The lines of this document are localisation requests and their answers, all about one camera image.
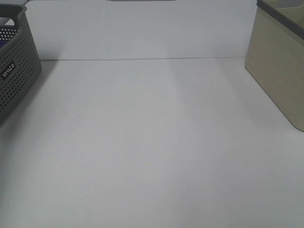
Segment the blue microfibre towel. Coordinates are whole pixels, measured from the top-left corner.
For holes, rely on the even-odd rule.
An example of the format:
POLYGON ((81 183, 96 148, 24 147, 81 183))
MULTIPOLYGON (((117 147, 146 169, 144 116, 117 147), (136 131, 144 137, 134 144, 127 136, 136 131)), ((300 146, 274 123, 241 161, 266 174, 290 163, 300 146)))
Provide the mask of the blue microfibre towel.
POLYGON ((0 48, 7 44, 16 34, 18 28, 10 18, 0 18, 0 48))

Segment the beige storage bin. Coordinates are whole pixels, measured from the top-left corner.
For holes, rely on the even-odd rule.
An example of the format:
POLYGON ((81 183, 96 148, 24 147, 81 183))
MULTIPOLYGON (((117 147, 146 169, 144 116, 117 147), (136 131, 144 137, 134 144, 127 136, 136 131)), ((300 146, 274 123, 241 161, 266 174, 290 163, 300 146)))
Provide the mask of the beige storage bin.
POLYGON ((258 0, 245 69, 293 127, 304 129, 304 2, 258 0))

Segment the grey perforated plastic basket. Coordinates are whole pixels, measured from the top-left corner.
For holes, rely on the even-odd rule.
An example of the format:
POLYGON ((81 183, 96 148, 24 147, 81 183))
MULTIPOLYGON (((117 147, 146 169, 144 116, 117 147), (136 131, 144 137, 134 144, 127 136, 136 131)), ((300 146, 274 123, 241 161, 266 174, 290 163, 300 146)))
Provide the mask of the grey perforated plastic basket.
POLYGON ((26 16, 27 8, 1 4, 0 16, 10 18, 18 33, 0 48, 0 123, 3 124, 39 77, 42 66, 26 16))

